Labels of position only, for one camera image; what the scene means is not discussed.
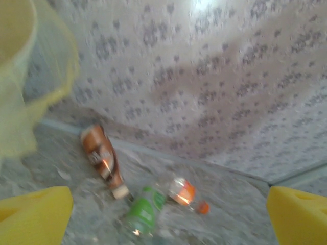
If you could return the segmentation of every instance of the clear plastic bottle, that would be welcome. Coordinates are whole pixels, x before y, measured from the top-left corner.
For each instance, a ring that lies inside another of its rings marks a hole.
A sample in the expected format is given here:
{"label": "clear plastic bottle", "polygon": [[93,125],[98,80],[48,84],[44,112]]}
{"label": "clear plastic bottle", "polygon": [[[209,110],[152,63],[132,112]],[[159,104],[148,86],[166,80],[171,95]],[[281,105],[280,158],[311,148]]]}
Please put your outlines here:
{"label": "clear plastic bottle", "polygon": [[119,245],[144,244],[156,228],[166,202],[172,177],[164,176],[145,186],[131,205],[119,230]]}
{"label": "clear plastic bottle", "polygon": [[202,199],[196,187],[183,177],[174,177],[168,195],[180,205],[188,206],[199,214],[208,214],[210,211],[209,204]]}

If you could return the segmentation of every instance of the patterned fabric wall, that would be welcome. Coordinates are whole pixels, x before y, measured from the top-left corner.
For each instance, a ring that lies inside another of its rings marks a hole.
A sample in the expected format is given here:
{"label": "patterned fabric wall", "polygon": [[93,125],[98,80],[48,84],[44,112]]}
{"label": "patterned fabric wall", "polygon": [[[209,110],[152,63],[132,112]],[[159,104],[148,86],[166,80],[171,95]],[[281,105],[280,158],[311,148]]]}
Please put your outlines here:
{"label": "patterned fabric wall", "polygon": [[326,0],[50,3],[82,68],[50,118],[268,180],[327,158]]}

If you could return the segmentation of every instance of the orange label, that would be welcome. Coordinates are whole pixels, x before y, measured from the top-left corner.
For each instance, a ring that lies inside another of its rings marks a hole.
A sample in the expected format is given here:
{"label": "orange label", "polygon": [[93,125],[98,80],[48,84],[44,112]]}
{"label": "orange label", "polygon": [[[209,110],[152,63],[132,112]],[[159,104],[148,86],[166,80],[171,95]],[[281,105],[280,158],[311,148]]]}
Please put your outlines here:
{"label": "orange label", "polygon": [[184,186],[174,198],[180,205],[189,205],[195,197],[196,188],[187,180],[185,180]]}

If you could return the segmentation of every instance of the orange bottle cap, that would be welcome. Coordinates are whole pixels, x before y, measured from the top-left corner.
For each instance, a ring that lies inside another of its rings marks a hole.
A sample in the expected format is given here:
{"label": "orange bottle cap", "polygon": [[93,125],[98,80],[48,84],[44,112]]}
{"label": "orange bottle cap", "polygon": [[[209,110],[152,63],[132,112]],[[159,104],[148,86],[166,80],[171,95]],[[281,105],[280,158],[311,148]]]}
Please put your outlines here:
{"label": "orange bottle cap", "polygon": [[210,211],[210,206],[207,202],[203,201],[201,202],[198,212],[201,214],[208,214]]}

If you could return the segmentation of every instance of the trash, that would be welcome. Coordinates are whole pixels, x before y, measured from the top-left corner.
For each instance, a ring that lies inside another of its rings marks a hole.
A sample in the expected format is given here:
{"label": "trash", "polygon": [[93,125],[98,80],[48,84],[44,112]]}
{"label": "trash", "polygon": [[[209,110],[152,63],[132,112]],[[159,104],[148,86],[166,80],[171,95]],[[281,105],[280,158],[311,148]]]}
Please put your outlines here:
{"label": "trash", "polygon": [[209,204],[202,199],[196,187],[183,177],[174,178],[170,185],[169,197],[199,214],[209,213]]}
{"label": "trash", "polygon": [[91,164],[102,178],[108,182],[115,199],[129,194],[127,186],[119,172],[118,160],[114,148],[101,125],[92,125],[83,130],[80,139]]}
{"label": "trash", "polygon": [[119,245],[144,244],[152,239],[157,219],[166,202],[171,179],[166,176],[145,186],[136,197],[119,230]]}

